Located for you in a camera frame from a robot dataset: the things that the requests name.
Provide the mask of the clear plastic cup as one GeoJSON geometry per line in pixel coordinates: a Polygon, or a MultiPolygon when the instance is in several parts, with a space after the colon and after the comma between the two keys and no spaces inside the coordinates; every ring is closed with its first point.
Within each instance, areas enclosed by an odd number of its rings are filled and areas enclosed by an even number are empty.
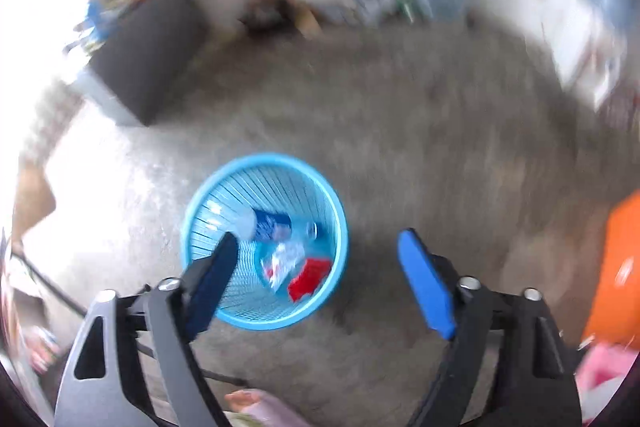
{"type": "Polygon", "coordinates": [[[262,259],[262,272],[272,291],[277,291],[306,257],[305,246],[299,241],[277,243],[262,259]]]}

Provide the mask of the clear Pepsi plastic bottle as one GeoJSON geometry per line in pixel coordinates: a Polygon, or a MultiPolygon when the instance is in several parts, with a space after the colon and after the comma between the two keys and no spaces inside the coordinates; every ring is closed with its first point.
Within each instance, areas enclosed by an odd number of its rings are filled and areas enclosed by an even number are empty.
{"type": "Polygon", "coordinates": [[[245,242],[313,242],[320,232],[316,221],[258,208],[246,208],[235,220],[234,231],[245,242]]]}

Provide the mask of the red plastic wrapper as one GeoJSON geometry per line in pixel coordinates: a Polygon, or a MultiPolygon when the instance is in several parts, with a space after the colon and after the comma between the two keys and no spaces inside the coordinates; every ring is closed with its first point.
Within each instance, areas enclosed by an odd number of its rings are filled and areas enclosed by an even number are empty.
{"type": "Polygon", "coordinates": [[[288,283],[288,297],[297,303],[312,295],[331,272],[332,261],[324,258],[307,258],[300,272],[288,283]]]}

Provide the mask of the blue plastic trash basket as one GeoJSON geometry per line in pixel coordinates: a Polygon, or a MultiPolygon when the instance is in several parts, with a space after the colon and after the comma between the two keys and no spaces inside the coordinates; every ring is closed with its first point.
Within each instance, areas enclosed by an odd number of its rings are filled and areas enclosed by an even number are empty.
{"type": "Polygon", "coordinates": [[[238,264],[216,315],[238,329],[284,329],[318,311],[340,283],[348,257],[343,205],[322,174],[276,153],[245,156],[215,171],[186,207],[185,267],[222,236],[239,241],[238,264]]]}

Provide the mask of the pink slipper foot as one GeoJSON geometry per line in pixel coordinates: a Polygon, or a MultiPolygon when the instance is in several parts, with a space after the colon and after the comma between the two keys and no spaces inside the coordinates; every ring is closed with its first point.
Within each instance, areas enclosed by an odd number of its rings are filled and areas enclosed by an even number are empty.
{"type": "Polygon", "coordinates": [[[232,426],[310,427],[308,421],[274,395],[260,389],[239,389],[224,396],[232,426]]]}

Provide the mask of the orange plastic stool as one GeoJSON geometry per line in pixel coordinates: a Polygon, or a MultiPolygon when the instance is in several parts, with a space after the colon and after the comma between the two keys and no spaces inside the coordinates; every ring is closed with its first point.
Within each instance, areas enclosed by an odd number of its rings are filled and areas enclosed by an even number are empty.
{"type": "Polygon", "coordinates": [[[584,340],[639,350],[640,200],[635,191],[606,221],[600,277],[584,340]]]}

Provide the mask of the grey cabinet box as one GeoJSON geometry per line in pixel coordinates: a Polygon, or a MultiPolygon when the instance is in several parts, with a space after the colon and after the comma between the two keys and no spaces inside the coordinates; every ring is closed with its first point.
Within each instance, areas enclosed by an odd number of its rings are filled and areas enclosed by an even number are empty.
{"type": "Polygon", "coordinates": [[[149,126],[208,33],[194,0],[144,0],[90,58],[85,94],[120,127],[149,126]]]}

